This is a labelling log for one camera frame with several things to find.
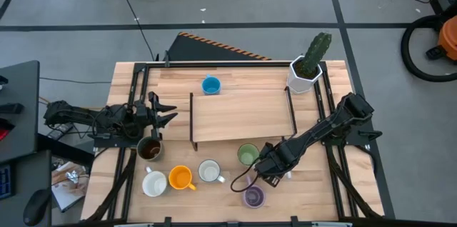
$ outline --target white container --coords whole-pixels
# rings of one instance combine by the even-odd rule
[[[318,73],[316,74],[316,77],[314,79],[309,80],[305,78],[300,78],[296,75],[295,70],[293,69],[293,65],[295,62],[301,60],[305,56],[298,56],[292,63],[288,66],[288,77],[287,77],[287,86],[290,88],[292,93],[294,94],[303,94],[309,90],[311,90],[311,87],[313,87],[314,83],[321,77],[322,75],[322,69],[321,66],[317,66],[318,68]]]

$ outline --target green cup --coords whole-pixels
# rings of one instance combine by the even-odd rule
[[[250,143],[246,143],[238,149],[238,160],[245,166],[250,166],[258,155],[258,148]]]

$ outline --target potted plant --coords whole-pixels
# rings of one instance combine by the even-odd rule
[[[331,34],[320,33],[311,42],[305,56],[298,56],[289,66],[287,85],[295,94],[311,89],[322,74],[319,62],[331,43]]]

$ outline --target blue cup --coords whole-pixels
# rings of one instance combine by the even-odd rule
[[[206,75],[206,78],[201,83],[201,88],[205,95],[217,95],[221,92],[221,81],[214,76]]]

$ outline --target cactus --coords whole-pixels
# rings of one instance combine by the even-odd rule
[[[317,73],[317,65],[326,54],[331,43],[331,34],[320,33],[309,45],[305,57],[293,66],[298,77],[313,79]]]

